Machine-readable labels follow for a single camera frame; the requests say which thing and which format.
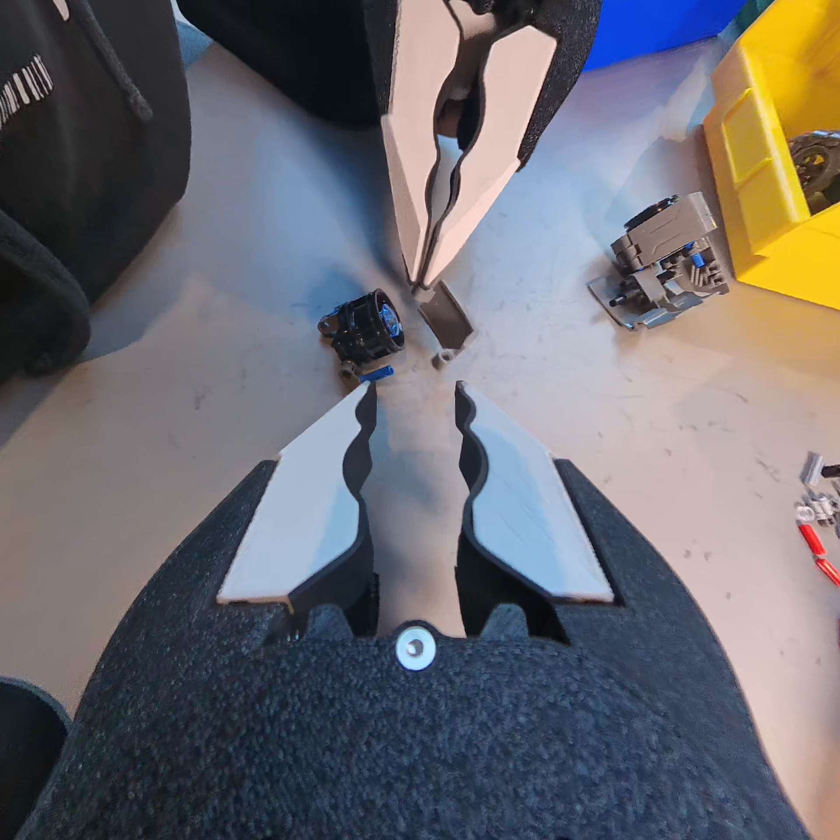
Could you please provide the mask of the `yellow toy tracked robot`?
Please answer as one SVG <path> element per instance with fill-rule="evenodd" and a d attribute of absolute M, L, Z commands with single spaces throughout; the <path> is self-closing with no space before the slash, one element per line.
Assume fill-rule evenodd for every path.
<path fill-rule="evenodd" d="M 789 152 L 812 215 L 839 202 L 839 131 L 816 130 L 789 141 Z"/>

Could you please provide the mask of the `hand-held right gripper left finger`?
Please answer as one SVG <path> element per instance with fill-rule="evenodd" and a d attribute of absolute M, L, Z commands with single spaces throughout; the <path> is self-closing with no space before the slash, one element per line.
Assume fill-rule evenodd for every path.
<path fill-rule="evenodd" d="M 375 635 L 380 584 L 361 490 L 376 419 L 376 385 L 363 383 L 279 452 L 216 604 L 279 604 L 298 626 L 334 605 L 354 635 Z"/>

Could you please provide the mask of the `yellow plastic storage bin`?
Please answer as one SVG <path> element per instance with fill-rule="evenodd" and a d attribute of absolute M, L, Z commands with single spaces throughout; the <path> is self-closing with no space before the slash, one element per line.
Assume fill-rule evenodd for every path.
<path fill-rule="evenodd" d="M 838 130 L 839 2 L 773 2 L 711 82 L 703 128 L 734 276 L 837 310 L 838 204 L 811 212 L 789 141 Z"/>

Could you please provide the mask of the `blue plastic storage bin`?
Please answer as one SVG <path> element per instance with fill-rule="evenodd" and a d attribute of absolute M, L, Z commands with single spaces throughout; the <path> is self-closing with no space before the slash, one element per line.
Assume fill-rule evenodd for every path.
<path fill-rule="evenodd" d="M 744 1 L 604 1 L 584 71 L 718 36 Z"/>

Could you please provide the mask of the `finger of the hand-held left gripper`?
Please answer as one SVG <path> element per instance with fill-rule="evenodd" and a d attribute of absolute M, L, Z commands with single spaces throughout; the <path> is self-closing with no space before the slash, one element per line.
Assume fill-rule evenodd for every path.
<path fill-rule="evenodd" d="M 519 151 L 557 41 L 530 25 L 489 48 L 479 69 L 479 125 L 450 176 L 448 204 L 427 250 L 427 287 L 456 257 L 520 165 Z"/>
<path fill-rule="evenodd" d="M 436 118 L 462 28 L 446 1 L 396 3 L 391 88 L 381 118 L 396 230 L 409 282 L 419 285 L 439 164 Z"/>

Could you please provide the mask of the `pile of small brick parts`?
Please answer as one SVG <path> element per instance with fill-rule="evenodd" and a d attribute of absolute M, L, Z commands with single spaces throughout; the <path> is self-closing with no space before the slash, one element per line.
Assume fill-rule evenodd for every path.
<path fill-rule="evenodd" d="M 796 526 L 816 568 L 838 588 L 838 561 L 831 559 L 822 535 L 831 532 L 839 538 L 839 464 L 829 464 L 822 455 L 810 451 L 800 482 L 802 494 L 794 504 Z"/>

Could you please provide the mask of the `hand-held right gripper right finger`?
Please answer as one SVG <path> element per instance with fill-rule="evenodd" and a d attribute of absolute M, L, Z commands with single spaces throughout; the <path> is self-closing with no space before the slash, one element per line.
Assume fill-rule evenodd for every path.
<path fill-rule="evenodd" d="M 534 637 L 566 637 L 562 606 L 614 607 L 605 570 L 552 453 L 466 381 L 455 385 L 467 487 L 455 580 L 468 637 L 513 605 Z"/>

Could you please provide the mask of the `black round toy lens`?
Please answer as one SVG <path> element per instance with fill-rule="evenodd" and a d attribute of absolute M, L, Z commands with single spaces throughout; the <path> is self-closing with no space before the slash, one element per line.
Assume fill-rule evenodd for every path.
<path fill-rule="evenodd" d="M 406 346 L 403 323 L 380 288 L 323 315 L 318 331 L 338 355 L 339 375 L 348 382 L 359 380 L 364 369 Z"/>

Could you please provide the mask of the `grey curved brick panel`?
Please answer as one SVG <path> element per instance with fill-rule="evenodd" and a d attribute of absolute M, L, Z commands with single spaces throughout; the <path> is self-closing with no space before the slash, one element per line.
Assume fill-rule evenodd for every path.
<path fill-rule="evenodd" d="M 439 344 L 432 365 L 441 371 L 469 347 L 476 336 L 476 328 L 444 281 L 429 289 L 415 285 L 412 296 L 417 310 Z"/>

